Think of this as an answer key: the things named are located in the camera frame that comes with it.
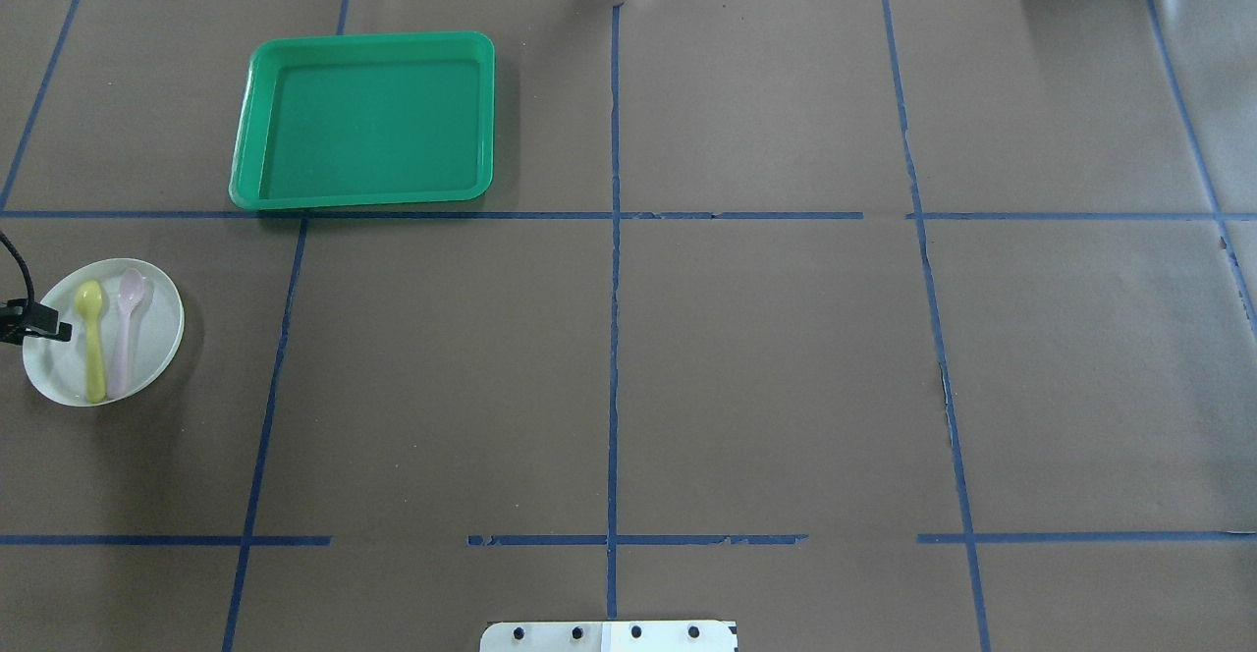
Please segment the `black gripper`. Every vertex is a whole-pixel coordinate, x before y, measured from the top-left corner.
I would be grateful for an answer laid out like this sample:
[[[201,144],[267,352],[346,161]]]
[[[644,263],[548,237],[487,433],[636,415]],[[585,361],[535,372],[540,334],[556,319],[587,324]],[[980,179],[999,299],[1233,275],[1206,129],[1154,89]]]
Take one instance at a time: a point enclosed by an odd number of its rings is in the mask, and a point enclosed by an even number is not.
[[[60,322],[59,312],[44,304],[5,302],[0,310],[1,343],[21,345],[26,339],[68,343],[73,327]]]

